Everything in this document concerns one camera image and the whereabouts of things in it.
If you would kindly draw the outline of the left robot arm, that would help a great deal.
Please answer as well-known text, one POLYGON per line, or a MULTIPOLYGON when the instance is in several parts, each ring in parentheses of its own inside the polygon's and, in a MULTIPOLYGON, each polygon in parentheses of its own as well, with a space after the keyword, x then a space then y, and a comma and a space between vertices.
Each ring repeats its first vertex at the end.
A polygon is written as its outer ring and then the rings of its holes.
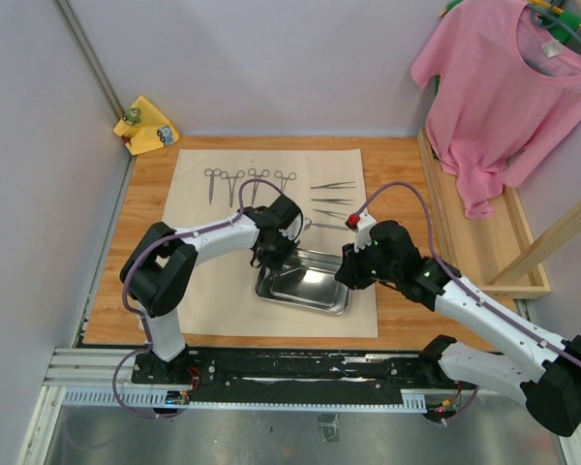
POLYGON ((156 374, 170 384, 187 374, 188 359, 182 355, 187 344, 178 305, 198 265, 251 251, 252 264, 279 267, 308 226, 300 207, 285 195, 269 206, 242 206, 228 218, 199 227, 153 224, 123 265, 119 279, 122 304, 142 322, 147 350, 156 358, 156 374))

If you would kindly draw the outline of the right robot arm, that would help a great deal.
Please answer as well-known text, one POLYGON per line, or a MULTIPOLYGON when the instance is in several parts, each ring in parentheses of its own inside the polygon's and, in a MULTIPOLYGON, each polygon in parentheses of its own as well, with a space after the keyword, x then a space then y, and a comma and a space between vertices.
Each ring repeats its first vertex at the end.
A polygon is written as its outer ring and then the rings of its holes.
POLYGON ((419 375, 432 388, 451 380, 486 388, 524 405, 550 432, 570 437, 581 424, 581 335, 571 339, 513 313, 456 268, 421 256, 399 223, 353 214, 355 239, 342 249, 338 282, 353 291, 392 289, 471 329, 496 348, 474 350, 439 335, 421 352, 419 375))

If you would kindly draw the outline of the long steel hemostat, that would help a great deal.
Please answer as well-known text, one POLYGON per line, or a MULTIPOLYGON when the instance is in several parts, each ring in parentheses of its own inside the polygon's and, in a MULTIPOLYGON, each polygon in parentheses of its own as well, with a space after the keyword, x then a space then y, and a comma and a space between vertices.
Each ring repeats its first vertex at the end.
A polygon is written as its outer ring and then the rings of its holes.
POLYGON ((281 170, 274 171, 274 179, 278 182, 279 189, 282 193, 286 191, 287 185, 290 181, 294 181, 297 174, 294 171, 283 172, 281 170))

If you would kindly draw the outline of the steel surgical forceps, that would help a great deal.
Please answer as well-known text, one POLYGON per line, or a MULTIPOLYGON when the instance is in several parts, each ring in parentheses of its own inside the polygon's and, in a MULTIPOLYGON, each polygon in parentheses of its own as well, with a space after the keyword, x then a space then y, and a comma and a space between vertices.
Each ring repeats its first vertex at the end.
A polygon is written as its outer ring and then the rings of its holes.
POLYGON ((354 189, 356 185, 354 181, 334 182, 321 185, 311 186, 311 190, 337 190, 337 189, 354 189))

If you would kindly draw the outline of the steel scalpel handle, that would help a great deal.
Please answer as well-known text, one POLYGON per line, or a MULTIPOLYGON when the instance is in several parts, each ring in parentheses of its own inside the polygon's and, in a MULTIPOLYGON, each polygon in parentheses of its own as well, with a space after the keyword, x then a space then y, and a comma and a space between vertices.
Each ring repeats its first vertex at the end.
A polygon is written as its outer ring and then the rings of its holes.
POLYGON ((345 226, 330 225, 330 224, 315 223, 315 222, 311 223, 311 227, 329 229, 329 230, 334 230, 334 231, 343 231, 343 232, 346 232, 348 230, 347 227, 345 227, 345 226))

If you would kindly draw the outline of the stainless steel tray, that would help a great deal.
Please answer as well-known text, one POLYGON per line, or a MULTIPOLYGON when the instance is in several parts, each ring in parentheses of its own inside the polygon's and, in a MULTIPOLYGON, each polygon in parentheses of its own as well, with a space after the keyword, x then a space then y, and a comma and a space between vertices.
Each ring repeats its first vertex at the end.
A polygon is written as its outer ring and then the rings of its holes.
POLYGON ((347 310, 351 294, 335 279, 341 264, 338 256, 296 249, 279 268, 260 269, 255 292, 278 304, 340 316, 347 310))

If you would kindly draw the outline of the beige cloth wrap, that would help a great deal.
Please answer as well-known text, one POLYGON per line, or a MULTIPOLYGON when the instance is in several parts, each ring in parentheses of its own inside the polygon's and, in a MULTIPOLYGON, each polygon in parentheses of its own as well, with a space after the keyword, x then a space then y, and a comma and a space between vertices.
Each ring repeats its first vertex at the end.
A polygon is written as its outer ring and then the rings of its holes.
MULTIPOLYGON (((315 223, 345 226, 346 220, 328 217, 314 208, 349 215, 366 200, 363 164, 359 149, 351 150, 196 150, 179 152, 162 221, 172 228, 199 227, 234 214, 240 202, 250 205, 252 184, 249 168, 269 169, 260 182, 254 206, 271 204, 280 190, 274 171, 294 171, 284 192, 315 223), (244 170, 229 207, 226 180, 215 182, 213 203, 208 203, 205 169, 228 173, 244 170), (314 185, 354 181, 354 189, 311 190, 314 185), (352 199, 353 206, 311 202, 311 198, 352 199)), ((354 240, 351 231, 311 227, 299 242, 303 250, 342 256, 343 245, 354 240)), ((378 335, 376 291, 352 292, 347 310, 340 316, 278 304, 255 292, 258 272, 249 264, 249 251, 234 252, 201 264, 194 271, 178 306, 183 333, 220 336, 375 338, 378 335)))

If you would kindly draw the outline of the steel hemostat clamp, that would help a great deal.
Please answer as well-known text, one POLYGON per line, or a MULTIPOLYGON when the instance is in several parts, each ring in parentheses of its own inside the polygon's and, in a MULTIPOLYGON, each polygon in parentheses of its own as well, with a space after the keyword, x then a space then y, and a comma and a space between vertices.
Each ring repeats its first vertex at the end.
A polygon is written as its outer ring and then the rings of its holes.
POLYGON ((269 169, 257 169, 257 168, 249 168, 247 171, 247 175, 251 179, 255 179, 255 182, 252 184, 252 195, 251 195, 251 202, 250 205, 254 206, 256 203, 256 197, 258 193, 258 189, 260 186, 260 182, 263 179, 266 179, 270 175, 269 169))

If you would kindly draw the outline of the steel surgical scissors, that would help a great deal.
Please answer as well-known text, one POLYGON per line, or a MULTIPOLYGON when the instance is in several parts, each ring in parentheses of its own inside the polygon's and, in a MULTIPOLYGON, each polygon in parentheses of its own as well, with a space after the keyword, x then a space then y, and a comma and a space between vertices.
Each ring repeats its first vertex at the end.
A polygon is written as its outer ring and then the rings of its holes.
POLYGON ((224 172, 221 169, 205 169, 203 175, 208 178, 208 203, 213 203, 215 193, 215 182, 218 178, 224 177, 224 172))

